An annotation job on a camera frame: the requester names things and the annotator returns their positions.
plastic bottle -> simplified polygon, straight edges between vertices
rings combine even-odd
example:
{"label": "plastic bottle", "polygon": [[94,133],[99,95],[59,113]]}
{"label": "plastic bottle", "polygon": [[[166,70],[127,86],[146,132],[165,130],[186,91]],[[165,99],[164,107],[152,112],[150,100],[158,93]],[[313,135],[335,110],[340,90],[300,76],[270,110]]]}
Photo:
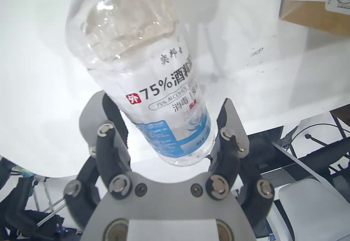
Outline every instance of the plastic bottle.
{"label": "plastic bottle", "polygon": [[214,133],[179,24],[171,0],[72,0],[65,31],[159,157],[189,166],[208,155]]}

cardboard box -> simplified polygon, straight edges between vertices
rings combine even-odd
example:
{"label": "cardboard box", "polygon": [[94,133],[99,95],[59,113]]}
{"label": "cardboard box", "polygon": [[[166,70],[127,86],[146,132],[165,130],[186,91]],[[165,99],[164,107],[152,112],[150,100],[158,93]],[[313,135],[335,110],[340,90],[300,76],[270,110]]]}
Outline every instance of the cardboard box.
{"label": "cardboard box", "polygon": [[327,11],[324,2],[282,0],[279,19],[340,36],[350,36],[350,16]]}

blue graphic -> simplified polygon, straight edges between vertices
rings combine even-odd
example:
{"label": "blue graphic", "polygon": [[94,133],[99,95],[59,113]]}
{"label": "blue graphic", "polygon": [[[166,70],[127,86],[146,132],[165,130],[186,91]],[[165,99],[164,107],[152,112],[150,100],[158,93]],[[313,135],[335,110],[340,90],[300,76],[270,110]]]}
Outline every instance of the blue graphic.
{"label": "blue graphic", "polygon": [[179,141],[164,120],[135,125],[158,153],[166,157],[179,158],[197,150],[205,143],[210,133],[211,122],[207,111],[201,115],[199,123],[190,120],[188,124],[190,129],[187,130],[193,134]]}

red logo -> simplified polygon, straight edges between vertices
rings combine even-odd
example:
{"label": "red logo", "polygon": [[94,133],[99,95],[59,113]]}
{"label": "red logo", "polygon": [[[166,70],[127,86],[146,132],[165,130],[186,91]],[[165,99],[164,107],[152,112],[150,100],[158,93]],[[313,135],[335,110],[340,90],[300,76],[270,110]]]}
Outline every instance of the red logo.
{"label": "red logo", "polygon": [[138,94],[126,95],[126,98],[131,104],[139,104],[141,102],[140,96]]}

bottle label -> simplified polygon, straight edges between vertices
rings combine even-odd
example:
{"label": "bottle label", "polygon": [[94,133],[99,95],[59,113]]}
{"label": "bottle label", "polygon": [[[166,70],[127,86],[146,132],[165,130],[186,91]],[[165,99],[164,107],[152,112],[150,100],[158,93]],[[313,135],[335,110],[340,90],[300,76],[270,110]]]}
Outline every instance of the bottle label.
{"label": "bottle label", "polygon": [[187,45],[174,33],[141,50],[147,57],[136,69],[90,74],[158,153],[186,156],[211,129]]}

